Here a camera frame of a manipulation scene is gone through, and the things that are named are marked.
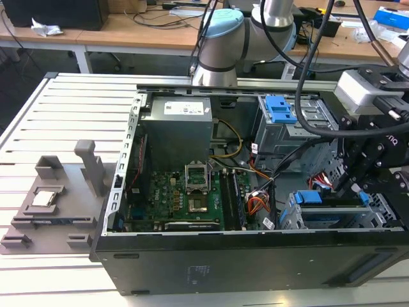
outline label sticker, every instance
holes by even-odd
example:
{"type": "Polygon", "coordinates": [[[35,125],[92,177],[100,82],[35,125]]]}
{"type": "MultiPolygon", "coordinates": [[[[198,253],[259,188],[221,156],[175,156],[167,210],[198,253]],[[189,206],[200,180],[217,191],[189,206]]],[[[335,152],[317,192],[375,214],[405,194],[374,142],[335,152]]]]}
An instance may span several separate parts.
{"type": "Polygon", "coordinates": [[[267,217],[263,220],[264,226],[266,226],[269,230],[274,229],[274,223],[271,222],[267,217]]]}
{"type": "Polygon", "coordinates": [[[168,101],[165,103],[165,115],[205,115],[202,102],[168,101]]]}
{"type": "Polygon", "coordinates": [[[192,265],[187,267],[187,284],[200,285],[208,280],[210,265],[192,265]]]}
{"type": "Polygon", "coordinates": [[[253,154],[258,154],[258,145],[257,144],[255,144],[255,143],[251,143],[251,152],[253,153],[253,154]]]}

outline motherboard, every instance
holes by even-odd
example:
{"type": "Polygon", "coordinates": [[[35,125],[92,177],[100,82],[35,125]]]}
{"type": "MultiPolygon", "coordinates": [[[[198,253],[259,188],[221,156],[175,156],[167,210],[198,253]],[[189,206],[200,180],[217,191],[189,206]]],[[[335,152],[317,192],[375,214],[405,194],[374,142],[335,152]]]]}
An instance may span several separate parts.
{"type": "Polygon", "coordinates": [[[257,228],[249,224],[243,204],[250,191],[246,172],[209,171],[206,192],[187,191],[189,185],[205,183],[193,169],[153,172],[146,203],[131,203],[125,224],[133,232],[224,231],[257,228]]]}

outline aluminum profile table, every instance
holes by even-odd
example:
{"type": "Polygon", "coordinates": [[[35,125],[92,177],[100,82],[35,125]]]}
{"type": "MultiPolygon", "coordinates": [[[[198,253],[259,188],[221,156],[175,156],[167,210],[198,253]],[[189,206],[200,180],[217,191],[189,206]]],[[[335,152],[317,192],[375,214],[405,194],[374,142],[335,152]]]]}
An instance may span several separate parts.
{"type": "MultiPolygon", "coordinates": [[[[39,156],[80,162],[79,138],[115,163],[136,84],[188,84],[185,77],[58,74],[44,79],[0,137],[0,236],[34,182],[39,156]]],[[[294,88],[294,81],[240,79],[241,85],[294,88]]],[[[310,90],[335,83],[307,83],[310,90]]],[[[88,255],[0,255],[0,306],[409,306],[409,261],[358,288],[122,297],[88,255]]]]}

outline wooden desk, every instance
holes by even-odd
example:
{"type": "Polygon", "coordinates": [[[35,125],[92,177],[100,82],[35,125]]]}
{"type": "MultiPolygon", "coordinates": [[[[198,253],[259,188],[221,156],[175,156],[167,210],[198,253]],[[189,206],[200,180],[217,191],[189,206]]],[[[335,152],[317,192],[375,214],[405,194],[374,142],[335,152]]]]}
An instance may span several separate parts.
{"type": "MultiPolygon", "coordinates": [[[[19,43],[27,49],[50,49],[72,51],[77,57],[81,72],[91,72],[91,64],[86,56],[86,50],[83,45],[77,43],[78,36],[82,33],[80,29],[63,29],[61,35],[52,35],[42,37],[37,35],[31,28],[16,28],[4,13],[4,21],[8,29],[13,33],[19,43]]],[[[14,40],[0,20],[0,46],[20,48],[20,45],[14,40]]]]}
{"type": "MultiPolygon", "coordinates": [[[[345,0],[346,6],[334,8],[334,13],[352,13],[356,10],[352,0],[345,0]]],[[[300,7],[326,8],[327,0],[295,0],[300,7]]],[[[395,9],[407,9],[399,3],[361,0],[366,16],[371,18],[380,6],[395,9]]],[[[148,12],[146,18],[164,15],[166,12],[148,12]]],[[[165,15],[163,17],[146,20],[150,24],[163,24],[176,21],[179,17],[165,15]]],[[[188,23],[198,28],[199,19],[189,20],[188,23]]],[[[8,20],[13,34],[26,48],[71,50],[77,56],[81,72],[92,72],[87,51],[118,52],[139,54],[167,54],[188,56],[194,48],[197,38],[197,29],[181,28],[172,30],[154,29],[135,24],[124,14],[111,14],[101,31],[82,31],[63,29],[63,35],[44,38],[32,32],[30,28],[14,28],[8,20]]],[[[380,62],[380,58],[368,43],[356,43],[351,38],[352,29],[340,27],[335,38],[324,37],[319,46],[320,56],[318,63],[350,64],[362,62],[380,62]]],[[[382,42],[390,54],[396,57],[399,48],[395,45],[382,42]]],[[[13,37],[7,32],[0,22],[0,46],[18,47],[13,37]]],[[[296,45],[289,53],[294,59],[301,58],[306,52],[306,47],[296,45]]]]}
{"type": "MultiPolygon", "coordinates": [[[[352,0],[345,0],[346,4],[342,8],[336,8],[332,10],[334,13],[356,14],[357,11],[353,5],[352,0]]],[[[295,5],[298,7],[314,7],[314,8],[326,8],[326,0],[294,0],[295,5]]],[[[409,10],[409,6],[405,6],[394,2],[383,1],[361,1],[362,8],[367,18],[373,18],[376,11],[380,6],[386,6],[388,8],[409,10]]],[[[320,52],[321,62],[328,63],[333,60],[364,60],[364,61],[380,61],[379,55],[370,46],[369,43],[357,43],[351,37],[352,29],[339,27],[336,37],[323,37],[318,46],[320,52]]],[[[388,50],[391,56],[394,58],[400,52],[400,49],[393,43],[380,40],[382,45],[388,50]]],[[[292,56],[304,56],[307,48],[306,46],[296,45],[296,47],[289,53],[292,56]]]]}

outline blue box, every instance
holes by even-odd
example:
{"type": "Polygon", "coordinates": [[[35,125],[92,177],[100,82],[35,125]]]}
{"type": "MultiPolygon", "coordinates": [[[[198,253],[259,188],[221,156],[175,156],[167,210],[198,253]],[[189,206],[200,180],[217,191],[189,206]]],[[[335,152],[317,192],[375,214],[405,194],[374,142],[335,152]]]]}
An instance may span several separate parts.
{"type": "Polygon", "coordinates": [[[404,30],[409,29],[409,15],[404,14],[403,11],[381,6],[373,18],[380,24],[404,30]]]}

